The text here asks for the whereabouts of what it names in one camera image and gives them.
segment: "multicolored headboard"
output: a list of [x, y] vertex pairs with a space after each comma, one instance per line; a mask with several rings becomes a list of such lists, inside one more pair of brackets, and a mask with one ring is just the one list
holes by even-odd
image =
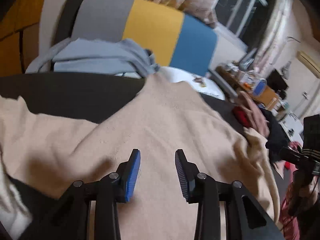
[[118, 42], [131, 38], [151, 49], [161, 66], [204, 76], [217, 42], [196, 18], [146, 0], [84, 0], [71, 38]]

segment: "window sill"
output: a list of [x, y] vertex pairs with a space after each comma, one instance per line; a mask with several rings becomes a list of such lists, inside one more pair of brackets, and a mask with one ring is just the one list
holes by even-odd
[[231, 42], [238, 49], [241, 49], [244, 52], [247, 52], [248, 46], [245, 45], [237, 36], [235, 36], [231, 31], [229, 31], [221, 23], [219, 22], [216, 23], [216, 27], [214, 28], [214, 31], [216, 32], [217, 35], [221, 35], [227, 41]]

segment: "person's hand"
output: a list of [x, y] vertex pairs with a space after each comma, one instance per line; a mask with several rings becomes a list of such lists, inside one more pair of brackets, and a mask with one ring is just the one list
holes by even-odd
[[[318, 187], [317, 186], [315, 187], [316, 183], [317, 183], [317, 177], [313, 177], [312, 182], [308, 186], [300, 188], [299, 196], [303, 198], [307, 198], [307, 201], [301, 202], [302, 206], [299, 207], [301, 211], [308, 210], [316, 203], [318, 199]], [[293, 186], [293, 183], [291, 183], [288, 187], [288, 194], [287, 194], [288, 203], [290, 203], [290, 200], [294, 195], [295, 195], [294, 186]]]

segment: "metal screw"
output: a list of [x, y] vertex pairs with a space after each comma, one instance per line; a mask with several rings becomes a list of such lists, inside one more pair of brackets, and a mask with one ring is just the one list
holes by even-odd
[[203, 172], [200, 172], [200, 173], [197, 174], [197, 177], [198, 177], [199, 179], [205, 179], [205, 178], [207, 177], [207, 174], [205, 174], [205, 173], [203, 173]]
[[241, 188], [242, 187], [242, 183], [236, 180], [236, 181], [233, 182], [233, 186], [237, 187], [237, 188]]
[[119, 174], [116, 172], [110, 173], [109, 175], [110, 179], [117, 179], [119, 177]]
[[80, 187], [82, 185], [82, 181], [81, 180], [76, 180], [74, 183], [73, 183], [73, 186], [74, 187]]

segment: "light blue garment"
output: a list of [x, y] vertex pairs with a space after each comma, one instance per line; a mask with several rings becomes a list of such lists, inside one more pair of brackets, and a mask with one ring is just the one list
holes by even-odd
[[131, 39], [108, 41], [72, 41], [53, 59], [55, 72], [90, 72], [118, 74], [137, 72], [146, 77], [158, 70], [151, 51]]

